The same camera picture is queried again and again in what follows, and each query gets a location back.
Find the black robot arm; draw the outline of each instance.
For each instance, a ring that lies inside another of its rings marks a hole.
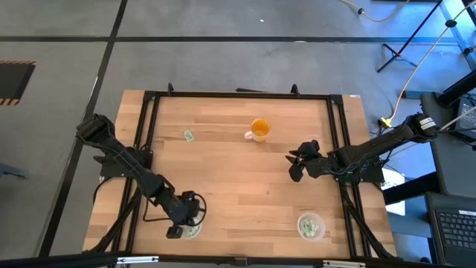
[[[408,116],[405,121],[393,130],[372,138],[360,145],[350,145],[338,148],[323,157],[319,153],[319,143],[314,140],[304,142],[297,150],[289,151],[293,156],[286,156],[292,163],[289,174],[295,182],[303,177],[302,170],[317,178],[321,175],[335,176],[361,173],[370,162],[378,161],[378,157],[409,141],[425,143],[437,136],[437,127],[427,115],[415,114]]]
[[[186,191],[180,196],[175,195],[175,188],[165,177],[145,168],[133,156],[135,149],[125,147],[115,138],[114,124],[106,116],[94,114],[89,120],[77,126],[76,135],[84,145],[100,149],[107,157],[127,170],[138,183],[142,195],[148,202],[154,206],[160,205],[164,209],[173,222],[173,226],[167,232],[168,238],[180,238],[183,232],[180,226],[197,225],[193,218],[197,217],[199,211],[204,212],[200,221],[204,219],[206,208],[200,208],[200,202],[196,199],[199,195],[193,191]]]

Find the tripod stand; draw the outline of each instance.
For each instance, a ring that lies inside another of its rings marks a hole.
[[[387,67],[389,64],[391,64],[394,60],[403,60],[409,64],[411,64],[413,67],[417,67],[417,65],[415,63],[413,63],[412,61],[404,58],[402,56],[402,52],[405,50],[405,48],[407,47],[407,45],[411,42],[411,40],[415,37],[415,35],[419,32],[419,30],[423,27],[423,25],[426,23],[426,21],[428,21],[428,19],[430,18],[430,16],[434,13],[434,11],[440,6],[441,2],[443,2],[443,0],[439,0],[437,2],[437,4],[433,7],[433,9],[430,11],[430,13],[426,16],[425,19],[423,19],[423,22],[418,26],[418,28],[414,31],[414,33],[410,36],[410,38],[407,40],[407,42],[402,46],[402,48],[400,48],[400,50],[397,52],[395,51],[394,49],[392,49],[389,45],[387,44],[383,44],[384,48],[388,49],[390,52],[392,52],[392,57],[382,66],[380,67],[377,72],[379,73],[380,71],[382,71],[385,67]]]

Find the white mug handle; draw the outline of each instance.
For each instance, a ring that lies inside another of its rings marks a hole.
[[[252,131],[248,131],[247,133],[245,133],[245,139],[252,139],[252,138],[253,138]]]

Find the plastic container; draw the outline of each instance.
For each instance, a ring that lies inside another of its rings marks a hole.
[[[316,233],[312,237],[307,237],[306,235],[304,235],[304,232],[300,228],[300,222],[305,219],[311,220],[317,226]],[[307,241],[318,242],[324,237],[324,234],[326,233],[326,225],[324,224],[324,221],[322,220],[321,216],[317,215],[316,213],[306,212],[302,214],[297,220],[297,231],[299,232],[299,235]]]
[[[199,222],[201,220],[202,217],[198,216],[198,217],[195,217],[193,219],[193,221],[195,223]],[[184,226],[184,232],[182,233],[182,238],[184,239],[194,239],[195,237],[197,237],[197,235],[199,235],[200,231],[202,230],[202,225],[203,223],[200,223],[198,226],[196,227],[190,227],[190,226]],[[194,228],[198,228],[198,231],[195,233],[195,234],[192,234],[189,236],[189,230],[190,229],[194,229]]]

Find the gray concrete floor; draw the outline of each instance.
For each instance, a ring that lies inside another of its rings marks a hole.
[[[397,6],[354,2],[374,17],[384,17]],[[5,0],[0,3],[0,35],[109,35],[119,3]],[[131,0],[119,34],[409,36],[432,6],[409,4],[394,19],[373,24],[337,0]],[[444,21],[438,10],[419,36],[439,36]],[[21,103],[0,109],[0,162],[31,174],[28,179],[0,180],[0,259],[34,254],[104,48],[104,43],[0,43],[2,60],[37,61]],[[410,45],[404,55],[419,62],[428,49],[429,45]],[[374,132],[376,119],[391,114],[413,70],[407,63],[394,62],[377,74],[389,56],[379,44],[117,43],[95,112],[114,120],[124,89],[165,90],[169,82],[177,91],[226,92],[236,87],[288,92],[296,83],[302,92],[361,95],[369,131]],[[439,92],[469,71],[456,45],[438,45],[408,88]],[[419,101],[403,100],[393,122],[418,111]],[[85,149],[81,156],[52,250],[55,255],[82,249],[100,169],[92,160],[94,154],[98,151]],[[428,145],[407,150],[390,164],[411,177],[434,169]]]

